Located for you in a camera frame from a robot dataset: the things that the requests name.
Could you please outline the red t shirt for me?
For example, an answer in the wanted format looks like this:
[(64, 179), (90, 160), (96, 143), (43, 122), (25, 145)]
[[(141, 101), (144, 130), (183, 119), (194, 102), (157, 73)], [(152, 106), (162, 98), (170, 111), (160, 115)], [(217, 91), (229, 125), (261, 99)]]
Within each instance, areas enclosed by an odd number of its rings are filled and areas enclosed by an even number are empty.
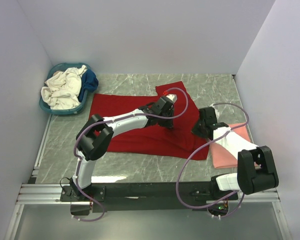
[(139, 107), (155, 103), (164, 91), (177, 96), (174, 104), (173, 127), (159, 125), (142, 127), (124, 133), (114, 131), (107, 150), (115, 153), (136, 153), (187, 159), (194, 150), (206, 144), (206, 140), (192, 133), (199, 119), (199, 111), (182, 81), (156, 86), (156, 96), (121, 96), (96, 93), (93, 96), (90, 115), (103, 118), (128, 114)]

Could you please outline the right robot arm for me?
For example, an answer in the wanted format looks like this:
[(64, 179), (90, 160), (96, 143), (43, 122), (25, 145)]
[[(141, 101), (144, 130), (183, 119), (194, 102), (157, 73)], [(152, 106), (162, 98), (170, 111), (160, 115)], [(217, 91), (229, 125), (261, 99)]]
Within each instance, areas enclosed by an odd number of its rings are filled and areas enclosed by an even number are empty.
[(236, 173), (211, 177), (209, 193), (212, 198), (220, 200), (229, 191), (251, 195), (279, 185), (271, 149), (252, 143), (245, 123), (219, 122), (213, 106), (200, 108), (198, 112), (192, 133), (212, 141), (209, 149), (213, 166), (216, 169), (237, 168)]

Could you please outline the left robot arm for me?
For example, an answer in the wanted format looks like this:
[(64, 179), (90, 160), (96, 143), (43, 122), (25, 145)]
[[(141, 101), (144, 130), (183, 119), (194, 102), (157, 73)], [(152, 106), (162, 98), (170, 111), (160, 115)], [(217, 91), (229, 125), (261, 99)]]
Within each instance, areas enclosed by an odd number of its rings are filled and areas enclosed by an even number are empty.
[(90, 117), (76, 136), (74, 153), (77, 165), (70, 180), (72, 195), (78, 201), (89, 197), (96, 160), (107, 152), (112, 138), (155, 125), (172, 128), (176, 101), (175, 94), (168, 94), (160, 97), (155, 103), (149, 103), (125, 114), (104, 118), (95, 114)]

